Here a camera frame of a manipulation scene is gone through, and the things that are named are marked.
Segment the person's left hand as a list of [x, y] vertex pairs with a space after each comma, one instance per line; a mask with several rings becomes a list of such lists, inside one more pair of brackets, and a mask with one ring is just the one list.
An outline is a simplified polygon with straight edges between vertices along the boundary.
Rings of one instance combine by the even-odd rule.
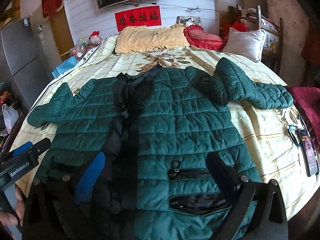
[[15, 185], [15, 197], [17, 200], [15, 208], [16, 215], [14, 215], [14, 213], [12, 212], [1, 211], [1, 224], [4, 226], [5, 230], [8, 232], [12, 239], [17, 239], [17, 237], [12, 233], [9, 226], [16, 227], [18, 223], [22, 225], [25, 212], [25, 196], [17, 185]]

